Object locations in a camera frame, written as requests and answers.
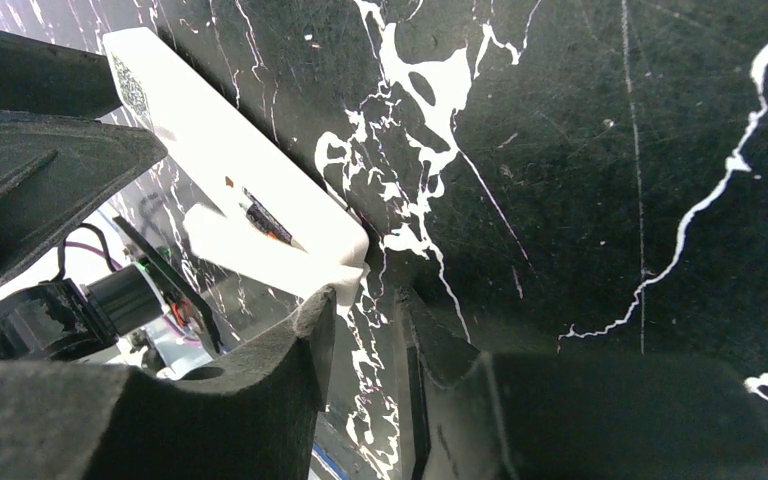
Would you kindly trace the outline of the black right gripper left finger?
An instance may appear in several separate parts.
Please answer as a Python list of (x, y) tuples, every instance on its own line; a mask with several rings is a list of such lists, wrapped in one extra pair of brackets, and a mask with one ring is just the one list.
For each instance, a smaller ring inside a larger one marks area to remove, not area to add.
[(121, 364), (0, 361), (0, 479), (305, 479), (336, 294), (177, 381)]

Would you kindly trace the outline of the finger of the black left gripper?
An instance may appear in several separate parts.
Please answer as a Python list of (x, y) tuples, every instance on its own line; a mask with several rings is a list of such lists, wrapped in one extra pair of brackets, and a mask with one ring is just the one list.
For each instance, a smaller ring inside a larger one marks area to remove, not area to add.
[(121, 106), (105, 56), (0, 30), (0, 110), (97, 119)]

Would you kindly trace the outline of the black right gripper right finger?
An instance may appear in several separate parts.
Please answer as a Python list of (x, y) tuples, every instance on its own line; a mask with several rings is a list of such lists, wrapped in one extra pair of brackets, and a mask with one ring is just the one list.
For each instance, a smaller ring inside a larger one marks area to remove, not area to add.
[(394, 298), (408, 479), (768, 479), (768, 428), (697, 357), (480, 350)]

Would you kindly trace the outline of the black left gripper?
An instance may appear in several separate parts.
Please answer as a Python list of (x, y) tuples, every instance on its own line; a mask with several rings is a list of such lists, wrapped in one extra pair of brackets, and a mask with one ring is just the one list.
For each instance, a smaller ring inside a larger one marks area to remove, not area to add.
[[(0, 286), (14, 279), (113, 194), (164, 159), (154, 133), (97, 120), (0, 110)], [(186, 344), (225, 352), (208, 303), (126, 219), (131, 263), (99, 249), (110, 274), (79, 286), (57, 249), (51, 280), (0, 300), (0, 360), (77, 361), (166, 319)]]

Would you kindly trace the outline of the white remote control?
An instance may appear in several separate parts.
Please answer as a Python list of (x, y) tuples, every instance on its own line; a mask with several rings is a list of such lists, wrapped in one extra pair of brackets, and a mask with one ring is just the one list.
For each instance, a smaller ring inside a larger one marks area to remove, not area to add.
[(122, 104), (217, 213), (254, 227), (240, 206), (245, 188), (303, 252), (340, 265), (364, 263), (363, 227), (154, 32), (125, 29), (104, 34), (102, 42)]

